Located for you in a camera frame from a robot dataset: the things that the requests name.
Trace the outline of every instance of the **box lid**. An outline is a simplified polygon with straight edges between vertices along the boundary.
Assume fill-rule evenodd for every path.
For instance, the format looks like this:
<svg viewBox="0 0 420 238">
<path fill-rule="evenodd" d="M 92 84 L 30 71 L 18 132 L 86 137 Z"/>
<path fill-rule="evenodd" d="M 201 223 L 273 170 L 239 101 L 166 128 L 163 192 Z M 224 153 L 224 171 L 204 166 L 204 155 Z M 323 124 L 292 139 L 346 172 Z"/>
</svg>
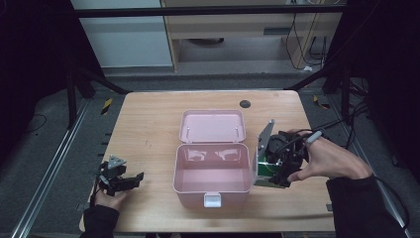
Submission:
<svg viewBox="0 0 420 238">
<path fill-rule="evenodd" d="M 188 110 L 183 113 L 179 138 L 183 143 L 238 143 L 246 138 L 239 110 Z"/>
</svg>

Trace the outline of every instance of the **gray floor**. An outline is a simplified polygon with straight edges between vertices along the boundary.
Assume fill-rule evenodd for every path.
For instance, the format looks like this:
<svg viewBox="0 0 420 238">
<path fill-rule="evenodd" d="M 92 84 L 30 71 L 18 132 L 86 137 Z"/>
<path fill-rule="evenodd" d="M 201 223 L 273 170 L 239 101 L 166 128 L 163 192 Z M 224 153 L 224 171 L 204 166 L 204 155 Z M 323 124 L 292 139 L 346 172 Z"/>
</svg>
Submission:
<svg viewBox="0 0 420 238">
<path fill-rule="evenodd" d="M 281 89 L 305 78 L 311 72 L 294 69 L 281 39 L 226 39 L 223 44 L 185 41 L 182 45 L 179 69 L 168 72 L 157 69 L 142 76 L 110 76 L 109 79 L 124 88 L 146 90 L 207 90 L 207 89 Z M 97 169 L 112 133 L 124 100 L 108 88 L 93 83 L 97 90 L 92 100 L 78 97 L 78 105 L 86 105 L 80 128 L 65 150 L 60 169 L 51 181 L 51 189 L 30 223 L 31 234 L 78 235 L 81 212 L 78 203 L 84 202 L 92 187 L 91 171 Z M 336 109 L 324 109 L 313 102 L 320 93 L 322 80 L 301 90 L 299 95 L 312 127 L 336 120 Z M 100 115 L 107 98 L 113 98 L 107 115 Z M 340 93 L 329 95 L 331 105 L 337 105 Z M 361 101 L 352 97 L 353 104 Z M 65 137 L 67 126 L 66 94 L 60 91 L 44 98 L 21 141 L 10 155 L 10 163 L 0 173 L 0 237 L 10 237 L 43 177 L 49 171 L 52 159 Z M 402 197 L 410 210 L 412 237 L 420 237 L 420 185 L 405 168 L 394 167 L 391 153 L 376 129 L 375 123 L 361 115 L 356 120 L 357 139 L 351 150 L 366 159 L 375 174 L 385 179 Z M 327 131 L 339 145 L 347 141 L 348 128 L 344 125 Z M 390 197 L 398 212 L 400 207 Z M 302 237 L 289 233 L 286 237 Z M 311 233 L 310 237 L 334 237 L 331 233 Z"/>
</svg>

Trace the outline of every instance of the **person's arm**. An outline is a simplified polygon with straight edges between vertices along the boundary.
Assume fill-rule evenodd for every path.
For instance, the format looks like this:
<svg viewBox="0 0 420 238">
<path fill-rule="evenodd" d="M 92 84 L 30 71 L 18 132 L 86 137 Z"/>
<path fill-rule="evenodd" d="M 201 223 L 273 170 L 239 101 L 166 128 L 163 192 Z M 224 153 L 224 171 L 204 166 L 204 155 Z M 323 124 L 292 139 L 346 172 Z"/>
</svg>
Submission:
<svg viewBox="0 0 420 238">
<path fill-rule="evenodd" d="M 80 238 L 113 238 L 113 231 L 120 216 L 119 208 L 126 196 L 126 192 L 109 196 L 99 190 L 96 193 L 95 206 L 83 213 L 85 231 Z"/>
<path fill-rule="evenodd" d="M 319 138 L 306 144 L 309 163 L 288 180 L 328 177 L 327 188 L 333 205 L 338 238 L 406 237 L 387 211 L 370 166 L 336 144 Z"/>
</svg>

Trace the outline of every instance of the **wooden table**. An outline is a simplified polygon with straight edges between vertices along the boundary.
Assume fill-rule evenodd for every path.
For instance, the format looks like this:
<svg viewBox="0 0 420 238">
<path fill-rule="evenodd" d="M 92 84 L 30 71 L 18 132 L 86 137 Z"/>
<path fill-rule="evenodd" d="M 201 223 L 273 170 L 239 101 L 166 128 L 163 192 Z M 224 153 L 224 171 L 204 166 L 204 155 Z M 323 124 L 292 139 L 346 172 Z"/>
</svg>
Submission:
<svg viewBox="0 0 420 238">
<path fill-rule="evenodd" d="M 242 108 L 241 100 L 251 101 Z M 125 159 L 124 178 L 145 172 L 130 191 L 115 231 L 121 232 L 278 232 L 333 231 L 325 178 L 295 182 L 286 189 L 254 186 L 242 208 L 185 208 L 172 186 L 182 113 L 190 109 L 239 109 L 244 144 L 255 153 L 257 136 L 270 119 L 272 133 L 309 128 L 295 91 L 133 92 L 127 95 L 104 160 Z"/>
</svg>

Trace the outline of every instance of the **black sleeve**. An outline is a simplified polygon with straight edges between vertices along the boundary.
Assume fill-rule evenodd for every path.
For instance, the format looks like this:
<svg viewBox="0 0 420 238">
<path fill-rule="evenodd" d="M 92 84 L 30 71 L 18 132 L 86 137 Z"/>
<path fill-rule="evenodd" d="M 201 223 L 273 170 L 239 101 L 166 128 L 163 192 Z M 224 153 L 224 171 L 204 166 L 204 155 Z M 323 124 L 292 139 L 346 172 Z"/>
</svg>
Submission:
<svg viewBox="0 0 420 238">
<path fill-rule="evenodd" d="M 117 210 L 102 205 L 86 209 L 83 213 L 85 231 L 80 238 L 113 238 L 112 232 L 119 216 Z"/>
<path fill-rule="evenodd" d="M 327 181 L 337 238 L 406 237 L 387 211 L 374 177 Z"/>
</svg>

